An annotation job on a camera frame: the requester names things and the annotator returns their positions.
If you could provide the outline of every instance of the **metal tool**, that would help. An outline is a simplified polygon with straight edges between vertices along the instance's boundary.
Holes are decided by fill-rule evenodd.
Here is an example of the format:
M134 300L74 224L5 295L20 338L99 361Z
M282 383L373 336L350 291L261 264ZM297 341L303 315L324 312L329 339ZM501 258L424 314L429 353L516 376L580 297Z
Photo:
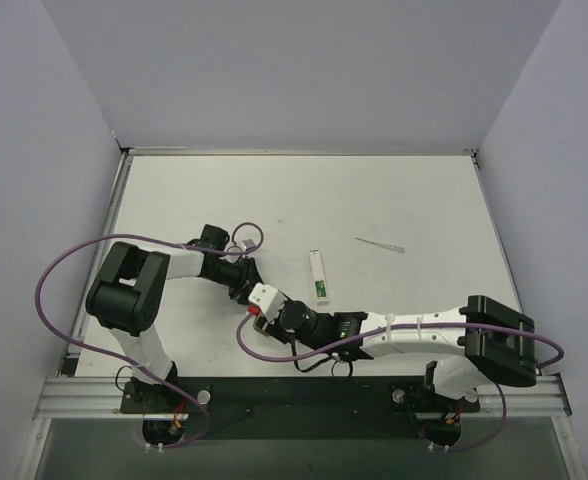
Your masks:
M404 247L399 247L397 245L392 245L391 243L381 243L381 242L372 242L371 240L365 240L364 238L354 237L356 240L361 242L369 243L371 245L376 245L377 247L384 248L385 250L391 250L392 252L397 253L405 253Z

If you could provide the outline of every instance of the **white wall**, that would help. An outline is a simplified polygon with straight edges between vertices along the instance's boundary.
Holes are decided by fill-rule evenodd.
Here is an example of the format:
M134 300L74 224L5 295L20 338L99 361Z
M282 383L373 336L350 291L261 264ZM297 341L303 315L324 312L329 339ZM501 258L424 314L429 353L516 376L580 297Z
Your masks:
M44 0L128 147L478 147L559 0Z
M64 348L36 316L36 280L99 232L118 159L41 2L0 0L0 479L14 476L43 378ZM46 309L65 330L90 253L47 286Z
M480 150L525 311L560 364L588 466L588 0L564 0Z

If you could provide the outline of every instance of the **black wire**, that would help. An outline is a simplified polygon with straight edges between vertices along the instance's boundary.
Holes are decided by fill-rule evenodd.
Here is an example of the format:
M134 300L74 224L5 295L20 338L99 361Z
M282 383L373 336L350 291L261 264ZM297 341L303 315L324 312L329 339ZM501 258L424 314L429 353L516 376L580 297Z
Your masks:
M293 357L298 356L298 353L296 353L296 340L294 340L294 338L290 338L290 348L292 349L292 356ZM307 368L301 368L301 366L298 363L298 360L294 360L294 366L301 373L309 373L312 370L316 370L321 365L329 362L330 360L333 360L333 358L331 355L328 355L327 358L323 358L323 359L319 360L318 362L316 362L314 365L310 365Z
M345 363L342 360L334 360L334 365L332 365L332 376L335 377L336 375L334 375L334 367L336 367L337 363ZM349 367L349 372L347 373L347 375L345 376L345 378L349 378L354 374L354 365L352 364L352 362L347 362L347 365Z
M114 377L114 385L116 385L116 388L118 388L123 393L125 393L125 390L118 386L118 376L121 374L124 368L129 368L130 370L132 369L132 367L130 367L129 365L123 365L116 371L116 376Z

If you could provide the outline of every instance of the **gray partition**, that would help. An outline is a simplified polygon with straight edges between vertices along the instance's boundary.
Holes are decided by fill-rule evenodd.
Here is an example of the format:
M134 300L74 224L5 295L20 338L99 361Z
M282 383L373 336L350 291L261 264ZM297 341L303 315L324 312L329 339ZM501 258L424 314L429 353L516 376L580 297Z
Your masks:
M461 443L496 427L466 419ZM49 479L562 480L569 478L549 418L510 419L493 442L468 453L430 453L420 439L203 441L145 453L140 420L53 420L41 461Z

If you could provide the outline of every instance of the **white table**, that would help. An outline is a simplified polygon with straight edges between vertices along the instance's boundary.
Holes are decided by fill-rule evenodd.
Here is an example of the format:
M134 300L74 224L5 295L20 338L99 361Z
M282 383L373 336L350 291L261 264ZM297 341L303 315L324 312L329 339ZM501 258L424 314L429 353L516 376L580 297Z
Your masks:
M248 220L266 233L255 254L264 281L317 311L430 312L466 304L473 294L517 307L469 157L134 157L114 232L186 242L206 223L231 233ZM405 253L354 237L403 246ZM313 301L313 249L323 256L331 298L325 307ZM291 364L264 363L238 348L235 331L244 312L220 285L166 283L156 326L179 374L301 375ZM86 332L86 342L120 351L95 319ZM250 327L244 338L265 354L290 353ZM355 375L420 375L432 359L359 361ZM76 375L113 376L121 365L84 350ZM329 375L330 365L308 375Z

